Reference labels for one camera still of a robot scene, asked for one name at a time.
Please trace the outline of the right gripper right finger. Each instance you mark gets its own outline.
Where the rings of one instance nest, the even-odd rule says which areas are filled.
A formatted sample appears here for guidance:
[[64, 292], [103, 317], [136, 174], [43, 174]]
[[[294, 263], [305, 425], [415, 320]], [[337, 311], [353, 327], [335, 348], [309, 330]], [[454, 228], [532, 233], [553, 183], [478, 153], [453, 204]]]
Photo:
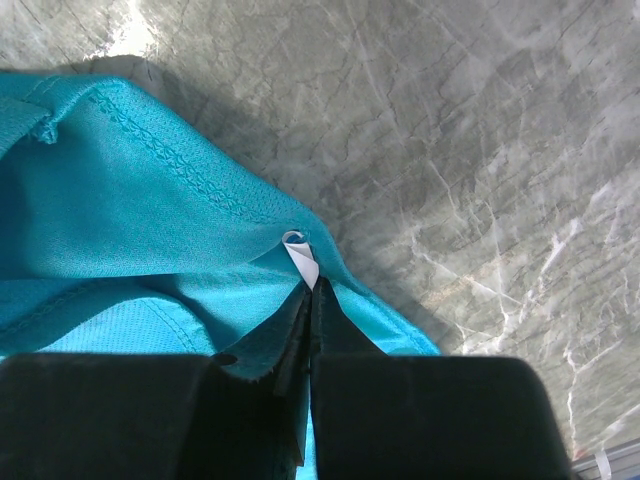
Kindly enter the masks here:
[[321, 479], [568, 479], [546, 390], [516, 358], [393, 356], [320, 279], [311, 414]]

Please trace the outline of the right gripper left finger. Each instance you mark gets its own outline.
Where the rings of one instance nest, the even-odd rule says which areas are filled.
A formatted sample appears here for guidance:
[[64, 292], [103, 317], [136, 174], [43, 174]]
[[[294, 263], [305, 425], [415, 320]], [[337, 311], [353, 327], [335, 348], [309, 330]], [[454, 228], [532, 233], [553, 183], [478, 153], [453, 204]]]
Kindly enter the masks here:
[[5, 479], [292, 479], [310, 293], [212, 356], [20, 354], [1, 365]]

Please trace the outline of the teal t shirt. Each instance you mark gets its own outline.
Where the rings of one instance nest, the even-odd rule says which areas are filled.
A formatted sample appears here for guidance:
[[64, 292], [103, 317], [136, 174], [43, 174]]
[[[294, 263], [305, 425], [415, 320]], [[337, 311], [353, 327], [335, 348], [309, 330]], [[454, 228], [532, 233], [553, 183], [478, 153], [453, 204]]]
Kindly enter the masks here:
[[322, 222], [127, 80], [1, 77], [1, 365], [20, 354], [204, 355], [310, 293], [297, 476], [319, 478], [311, 310], [320, 279], [384, 353], [435, 346], [346, 269]]

